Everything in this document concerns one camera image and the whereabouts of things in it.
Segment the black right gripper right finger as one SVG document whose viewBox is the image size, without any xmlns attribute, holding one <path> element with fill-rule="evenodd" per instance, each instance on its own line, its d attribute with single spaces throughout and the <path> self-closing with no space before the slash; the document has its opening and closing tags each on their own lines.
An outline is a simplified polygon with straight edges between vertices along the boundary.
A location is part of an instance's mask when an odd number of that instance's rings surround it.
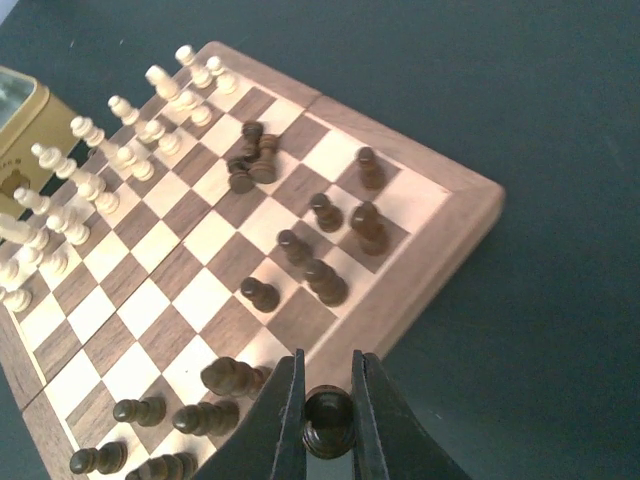
<svg viewBox="0 0 640 480">
<path fill-rule="evenodd" d="M 373 353 L 353 352 L 355 479 L 465 479 L 470 476 L 428 434 Z"/>
</svg>

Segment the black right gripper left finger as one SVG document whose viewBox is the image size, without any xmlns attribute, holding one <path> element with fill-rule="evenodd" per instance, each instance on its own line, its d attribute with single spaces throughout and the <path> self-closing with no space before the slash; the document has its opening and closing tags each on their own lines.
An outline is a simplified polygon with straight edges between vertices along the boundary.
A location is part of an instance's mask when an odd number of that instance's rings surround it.
<svg viewBox="0 0 640 480">
<path fill-rule="evenodd" d="M 298 349 L 278 362 L 244 420 L 195 477 L 304 479 L 305 395 L 304 351 Z"/>
</svg>

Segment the dark pawn chess piece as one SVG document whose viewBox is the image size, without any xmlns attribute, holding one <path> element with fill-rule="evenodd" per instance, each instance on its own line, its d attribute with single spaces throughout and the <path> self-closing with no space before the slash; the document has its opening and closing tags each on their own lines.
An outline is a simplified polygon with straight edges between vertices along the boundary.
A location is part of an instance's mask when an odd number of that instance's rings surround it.
<svg viewBox="0 0 640 480">
<path fill-rule="evenodd" d="M 279 291 L 273 285 L 263 283 L 254 277 L 242 280 L 240 292 L 260 312 L 272 312 L 280 302 Z"/>
</svg>

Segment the dark rook chess piece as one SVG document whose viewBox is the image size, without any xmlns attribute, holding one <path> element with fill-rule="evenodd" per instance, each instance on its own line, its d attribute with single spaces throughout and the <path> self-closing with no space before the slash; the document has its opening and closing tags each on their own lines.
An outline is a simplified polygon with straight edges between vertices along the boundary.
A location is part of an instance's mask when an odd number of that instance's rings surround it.
<svg viewBox="0 0 640 480">
<path fill-rule="evenodd" d="M 183 480 L 191 479 L 198 468 L 194 455 L 187 452 L 163 454 L 150 458 L 126 474 L 126 480 Z"/>
</svg>

